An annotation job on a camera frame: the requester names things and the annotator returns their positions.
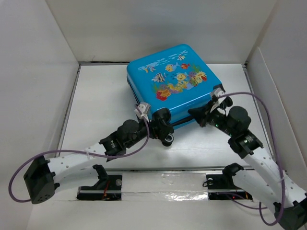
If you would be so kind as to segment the blue kids suitcase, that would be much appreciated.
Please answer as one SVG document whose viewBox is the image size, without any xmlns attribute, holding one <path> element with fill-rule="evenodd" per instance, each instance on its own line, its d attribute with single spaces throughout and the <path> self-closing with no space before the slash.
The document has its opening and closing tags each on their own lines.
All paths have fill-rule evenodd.
<svg viewBox="0 0 307 230">
<path fill-rule="evenodd" d="M 157 110 L 169 109 L 174 131 L 195 121 L 189 109 L 211 107 L 211 92 L 216 88 L 224 90 L 219 78 L 186 44 L 130 62 L 127 82 L 137 104 L 145 102 L 151 106 L 149 118 Z M 223 99 L 216 110 L 232 105 L 229 97 Z"/>
</svg>

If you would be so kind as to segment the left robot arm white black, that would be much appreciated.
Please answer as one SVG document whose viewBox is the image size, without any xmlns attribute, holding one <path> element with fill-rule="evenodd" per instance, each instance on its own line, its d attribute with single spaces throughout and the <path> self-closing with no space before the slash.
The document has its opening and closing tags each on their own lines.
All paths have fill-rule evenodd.
<svg viewBox="0 0 307 230">
<path fill-rule="evenodd" d="M 46 159 L 45 154 L 38 154 L 24 174 L 24 182 L 32 204 L 40 204 L 50 199 L 63 189 L 72 176 L 79 172 L 93 169 L 90 179 L 91 189 L 105 190 L 109 187 L 110 177 L 107 175 L 100 159 L 106 161 L 127 157 L 127 149 L 145 142 L 132 154 L 141 151 L 149 139 L 158 139 L 168 147 L 173 142 L 174 128 L 171 125 L 169 109 L 162 108 L 154 112 L 151 118 L 140 109 L 135 109 L 137 120 L 126 120 L 116 131 L 101 139 L 87 151 L 67 150 L 66 156 Z"/>
</svg>

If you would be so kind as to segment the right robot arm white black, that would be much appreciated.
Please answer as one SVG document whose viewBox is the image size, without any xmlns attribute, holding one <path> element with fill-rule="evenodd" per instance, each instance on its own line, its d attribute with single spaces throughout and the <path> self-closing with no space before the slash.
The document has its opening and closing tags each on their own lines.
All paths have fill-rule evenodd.
<svg viewBox="0 0 307 230">
<path fill-rule="evenodd" d="M 279 169 L 262 142 L 249 131 L 251 119 L 244 108 L 234 106 L 227 115 L 201 107 L 188 113 L 200 126 L 211 125 L 229 135 L 231 150 L 262 178 L 256 179 L 241 165 L 233 163 L 223 169 L 223 186 L 236 186 L 250 193 L 274 214 L 285 230 L 297 230 L 306 224 L 306 191 Z"/>
</svg>

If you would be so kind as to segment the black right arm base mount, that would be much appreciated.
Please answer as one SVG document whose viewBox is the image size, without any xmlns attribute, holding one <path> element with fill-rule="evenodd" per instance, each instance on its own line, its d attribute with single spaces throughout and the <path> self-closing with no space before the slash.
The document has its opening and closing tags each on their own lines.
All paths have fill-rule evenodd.
<svg viewBox="0 0 307 230">
<path fill-rule="evenodd" d="M 244 170 L 237 163 L 226 166 L 221 174 L 207 174 L 202 187 L 208 189 L 209 200 L 252 200 L 251 194 L 234 185 L 232 177 Z"/>
</svg>

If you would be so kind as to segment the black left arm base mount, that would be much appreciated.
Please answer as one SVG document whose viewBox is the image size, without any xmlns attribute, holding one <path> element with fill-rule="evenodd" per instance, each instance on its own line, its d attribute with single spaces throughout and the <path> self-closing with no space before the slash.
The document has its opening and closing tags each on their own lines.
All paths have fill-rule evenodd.
<svg viewBox="0 0 307 230">
<path fill-rule="evenodd" d="M 92 186 L 78 188 L 77 200 L 81 201 L 120 201 L 122 198 L 122 175 L 107 174 L 102 165 L 94 165 L 98 181 Z"/>
</svg>

